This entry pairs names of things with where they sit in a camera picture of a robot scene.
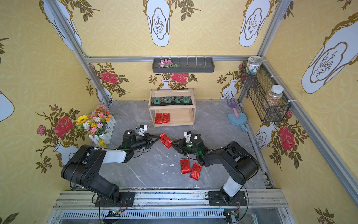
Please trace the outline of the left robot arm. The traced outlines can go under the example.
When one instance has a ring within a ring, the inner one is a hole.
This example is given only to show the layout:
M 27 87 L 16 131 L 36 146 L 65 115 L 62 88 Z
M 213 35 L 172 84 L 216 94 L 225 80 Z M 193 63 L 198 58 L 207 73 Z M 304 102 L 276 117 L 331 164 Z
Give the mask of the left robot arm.
M 159 135 L 138 134 L 135 130 L 127 130 L 119 148 L 105 149 L 82 145 L 63 167 L 61 177 L 95 193 L 97 198 L 92 199 L 95 207 L 132 207 L 135 192 L 120 191 L 117 185 L 102 177 L 99 171 L 103 164 L 129 162 L 136 150 L 151 149 L 158 140 Z

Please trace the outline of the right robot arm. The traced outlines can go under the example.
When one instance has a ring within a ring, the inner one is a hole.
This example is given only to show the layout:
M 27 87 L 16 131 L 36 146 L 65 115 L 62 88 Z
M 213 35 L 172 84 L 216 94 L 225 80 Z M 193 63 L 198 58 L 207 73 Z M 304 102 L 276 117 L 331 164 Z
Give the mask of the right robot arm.
M 189 140 L 183 138 L 173 141 L 171 146 L 184 156 L 195 155 L 201 166 L 223 165 L 229 178 L 222 186 L 220 193 L 209 194 L 211 206 L 238 204 L 244 197 L 240 195 L 240 190 L 260 168 L 257 159 L 235 141 L 219 149 L 209 149 L 204 145 L 200 134 L 192 134 Z

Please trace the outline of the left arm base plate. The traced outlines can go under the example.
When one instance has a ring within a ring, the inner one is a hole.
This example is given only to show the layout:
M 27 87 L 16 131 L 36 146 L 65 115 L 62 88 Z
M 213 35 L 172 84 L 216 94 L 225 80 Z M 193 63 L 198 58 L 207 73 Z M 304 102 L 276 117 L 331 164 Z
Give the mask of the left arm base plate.
M 114 200 L 106 199 L 100 197 L 96 199 L 95 207 L 132 207 L 134 204 L 135 192 L 134 191 L 124 191 L 124 192 L 116 192 L 114 196 Z

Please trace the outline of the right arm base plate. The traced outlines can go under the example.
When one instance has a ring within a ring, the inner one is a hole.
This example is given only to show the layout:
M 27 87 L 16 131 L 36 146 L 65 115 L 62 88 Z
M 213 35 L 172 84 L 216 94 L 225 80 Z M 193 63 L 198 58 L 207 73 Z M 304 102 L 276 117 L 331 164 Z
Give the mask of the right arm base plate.
M 207 193 L 210 206 L 247 206 L 247 196 L 240 190 L 233 197 L 228 196 L 224 191 L 209 191 Z

